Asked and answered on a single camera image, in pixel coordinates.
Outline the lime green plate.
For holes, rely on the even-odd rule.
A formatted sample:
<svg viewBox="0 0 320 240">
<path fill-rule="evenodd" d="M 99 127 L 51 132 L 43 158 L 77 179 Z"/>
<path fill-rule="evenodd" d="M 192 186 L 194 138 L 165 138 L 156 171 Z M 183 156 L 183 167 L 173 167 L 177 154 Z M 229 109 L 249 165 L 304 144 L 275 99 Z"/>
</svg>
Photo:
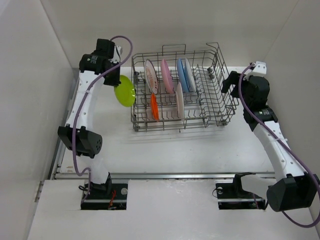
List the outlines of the lime green plate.
<svg viewBox="0 0 320 240">
<path fill-rule="evenodd" d="M 135 103 L 136 91 L 131 80 L 120 75 L 120 84 L 114 87 L 114 94 L 118 102 L 124 107 L 131 107 Z"/>
</svg>

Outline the white plate orange sunburst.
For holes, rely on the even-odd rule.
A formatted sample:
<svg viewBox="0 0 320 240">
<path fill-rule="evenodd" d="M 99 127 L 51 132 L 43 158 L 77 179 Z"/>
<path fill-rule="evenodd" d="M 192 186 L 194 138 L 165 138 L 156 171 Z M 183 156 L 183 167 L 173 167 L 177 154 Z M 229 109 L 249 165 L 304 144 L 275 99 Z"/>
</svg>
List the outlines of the white plate orange sunburst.
<svg viewBox="0 0 320 240">
<path fill-rule="evenodd" d="M 158 78 L 153 63 L 147 59 L 144 66 L 145 79 L 150 91 L 157 95 L 159 92 Z"/>
</svg>

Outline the blue plate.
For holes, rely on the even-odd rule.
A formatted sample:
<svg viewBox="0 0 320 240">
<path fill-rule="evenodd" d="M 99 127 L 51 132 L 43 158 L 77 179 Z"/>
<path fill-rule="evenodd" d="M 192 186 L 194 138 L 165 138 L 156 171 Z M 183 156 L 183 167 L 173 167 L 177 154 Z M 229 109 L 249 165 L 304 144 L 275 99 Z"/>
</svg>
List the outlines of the blue plate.
<svg viewBox="0 0 320 240">
<path fill-rule="evenodd" d="M 182 90 L 185 93 L 188 93 L 189 92 L 189 88 L 188 88 L 187 79 L 186 79 L 186 75 L 185 75 L 185 70 L 184 70 L 181 58 L 177 59 L 176 67 L 177 67 L 177 73 L 178 73 L 178 77 L 179 77 L 179 81 L 180 81 Z"/>
</svg>

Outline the white plate teal rim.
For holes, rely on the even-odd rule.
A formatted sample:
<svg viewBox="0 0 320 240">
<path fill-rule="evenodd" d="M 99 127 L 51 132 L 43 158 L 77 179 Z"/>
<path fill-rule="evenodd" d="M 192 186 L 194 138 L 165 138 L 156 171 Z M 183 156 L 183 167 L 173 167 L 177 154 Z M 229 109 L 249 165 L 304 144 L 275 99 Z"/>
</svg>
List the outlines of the white plate teal rim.
<svg viewBox="0 0 320 240">
<path fill-rule="evenodd" d="M 179 82 L 176 88 L 176 104 L 177 104 L 177 116 L 185 122 L 185 107 L 182 85 Z"/>
</svg>

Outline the pink plate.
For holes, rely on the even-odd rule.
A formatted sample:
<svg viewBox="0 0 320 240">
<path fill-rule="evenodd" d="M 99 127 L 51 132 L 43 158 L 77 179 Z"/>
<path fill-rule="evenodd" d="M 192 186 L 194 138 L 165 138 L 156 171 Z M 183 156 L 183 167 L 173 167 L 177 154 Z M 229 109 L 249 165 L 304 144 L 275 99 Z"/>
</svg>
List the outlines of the pink plate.
<svg viewBox="0 0 320 240">
<path fill-rule="evenodd" d="M 167 90 L 168 93 L 173 94 L 174 93 L 174 84 L 173 84 L 171 72 L 169 70 L 167 61 L 165 59 L 161 60 L 160 70 L 161 70 L 161 75 L 162 75 L 165 89 Z"/>
</svg>

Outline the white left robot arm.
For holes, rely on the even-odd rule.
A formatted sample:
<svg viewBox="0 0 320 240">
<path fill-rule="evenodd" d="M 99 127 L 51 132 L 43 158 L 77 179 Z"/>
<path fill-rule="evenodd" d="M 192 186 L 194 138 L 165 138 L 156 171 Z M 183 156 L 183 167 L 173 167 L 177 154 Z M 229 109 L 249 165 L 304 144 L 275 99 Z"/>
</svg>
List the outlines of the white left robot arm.
<svg viewBox="0 0 320 240">
<path fill-rule="evenodd" d="M 78 87 L 71 113 L 64 126 L 58 128 L 58 136 L 72 151 L 74 164 L 82 160 L 84 170 L 74 167 L 76 174 L 89 173 L 88 190 L 100 198 L 111 195 L 109 171 L 98 154 L 102 149 L 102 136 L 93 130 L 93 116 L 102 86 L 117 87 L 121 84 L 120 67 L 122 48 L 113 41 L 99 38 L 95 50 L 84 54 L 79 62 Z"/>
</svg>

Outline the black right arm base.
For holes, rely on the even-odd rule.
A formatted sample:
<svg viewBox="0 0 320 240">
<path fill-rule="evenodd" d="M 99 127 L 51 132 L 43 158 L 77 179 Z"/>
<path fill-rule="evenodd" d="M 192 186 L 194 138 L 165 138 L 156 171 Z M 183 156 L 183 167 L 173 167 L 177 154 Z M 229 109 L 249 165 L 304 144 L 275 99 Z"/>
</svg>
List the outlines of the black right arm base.
<svg viewBox="0 0 320 240">
<path fill-rule="evenodd" d="M 218 182 L 212 195 L 217 198 L 219 210 L 266 210 L 268 202 L 251 192 L 238 191 L 231 182 Z"/>
</svg>

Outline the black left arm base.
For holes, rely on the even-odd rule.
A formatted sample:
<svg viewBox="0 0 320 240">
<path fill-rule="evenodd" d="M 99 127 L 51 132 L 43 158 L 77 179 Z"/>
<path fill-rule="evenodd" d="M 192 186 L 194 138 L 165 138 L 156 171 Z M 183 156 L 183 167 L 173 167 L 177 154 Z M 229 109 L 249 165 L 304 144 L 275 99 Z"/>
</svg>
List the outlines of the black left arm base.
<svg viewBox="0 0 320 240">
<path fill-rule="evenodd" d="M 78 186 L 82 191 L 80 209 L 81 210 L 126 210 L 128 197 L 128 183 L 112 183 L 107 191 L 101 191 L 90 187 L 88 183 Z"/>
</svg>

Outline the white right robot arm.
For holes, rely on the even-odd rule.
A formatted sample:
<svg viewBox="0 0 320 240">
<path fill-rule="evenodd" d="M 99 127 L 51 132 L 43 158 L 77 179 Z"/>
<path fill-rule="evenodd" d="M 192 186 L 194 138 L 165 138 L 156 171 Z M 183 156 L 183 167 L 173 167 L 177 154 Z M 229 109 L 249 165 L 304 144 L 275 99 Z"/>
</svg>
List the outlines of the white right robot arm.
<svg viewBox="0 0 320 240">
<path fill-rule="evenodd" d="M 222 93 L 234 85 L 231 96 L 242 98 L 243 116 L 251 131 L 259 139 L 274 169 L 272 183 L 254 173 L 236 174 L 232 193 L 243 197 L 247 193 L 265 199 L 272 210 L 283 212 L 311 206 L 317 193 L 316 185 L 303 167 L 286 149 L 275 112 L 267 105 L 270 84 L 261 76 L 248 75 L 240 81 L 240 73 L 232 71 L 222 83 Z"/>
</svg>

